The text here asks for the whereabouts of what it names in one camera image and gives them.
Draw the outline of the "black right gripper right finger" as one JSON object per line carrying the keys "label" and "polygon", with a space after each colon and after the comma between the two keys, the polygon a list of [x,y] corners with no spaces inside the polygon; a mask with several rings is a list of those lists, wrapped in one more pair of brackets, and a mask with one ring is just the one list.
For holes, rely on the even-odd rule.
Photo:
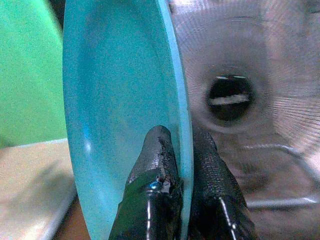
{"label": "black right gripper right finger", "polygon": [[241,188],[218,154],[212,136],[193,130],[194,180],[190,240],[257,240]]}

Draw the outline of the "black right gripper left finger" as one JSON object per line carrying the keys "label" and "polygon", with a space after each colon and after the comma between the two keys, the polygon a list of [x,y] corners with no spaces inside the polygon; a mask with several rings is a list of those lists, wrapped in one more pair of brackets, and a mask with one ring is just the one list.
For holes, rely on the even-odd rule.
{"label": "black right gripper left finger", "polygon": [[171,133],[154,126],[127,178],[109,239],[180,239],[183,193]]}

